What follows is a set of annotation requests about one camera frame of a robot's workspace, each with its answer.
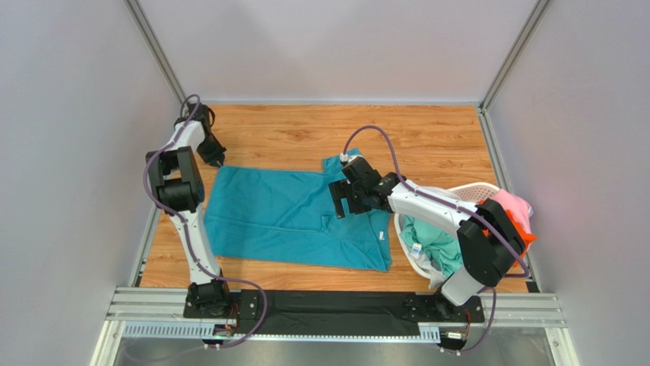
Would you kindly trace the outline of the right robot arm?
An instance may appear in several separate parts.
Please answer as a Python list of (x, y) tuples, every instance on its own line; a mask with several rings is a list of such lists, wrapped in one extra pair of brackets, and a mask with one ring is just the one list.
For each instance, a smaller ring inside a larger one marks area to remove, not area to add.
[(496, 287), (514, 263), (524, 263), (523, 237), (497, 201), (464, 201), (396, 172), (380, 175), (361, 155), (342, 154), (339, 161), (344, 178), (329, 185), (338, 218), (382, 210), (427, 222), (459, 242), (463, 263), (434, 294), (441, 317), (461, 311), (481, 290)]

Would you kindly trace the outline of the teal blue t-shirt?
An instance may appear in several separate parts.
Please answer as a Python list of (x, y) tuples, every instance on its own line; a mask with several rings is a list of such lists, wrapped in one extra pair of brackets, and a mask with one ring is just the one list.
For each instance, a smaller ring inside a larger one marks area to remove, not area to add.
[(204, 226), (215, 255), (386, 272), (390, 214), (340, 219), (329, 183), (344, 177), (339, 157), (322, 170), (225, 166), (217, 173)]

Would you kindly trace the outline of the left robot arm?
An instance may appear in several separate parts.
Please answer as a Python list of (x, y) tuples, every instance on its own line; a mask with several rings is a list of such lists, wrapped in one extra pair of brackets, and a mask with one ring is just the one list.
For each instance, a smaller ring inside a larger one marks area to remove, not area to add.
[(196, 161), (215, 168), (224, 164), (226, 149), (211, 131), (214, 118), (200, 101), (185, 102), (169, 141), (145, 155), (146, 194), (169, 216), (187, 257), (190, 284), (183, 316), (189, 319), (226, 318), (233, 310), (204, 226), (206, 188)]

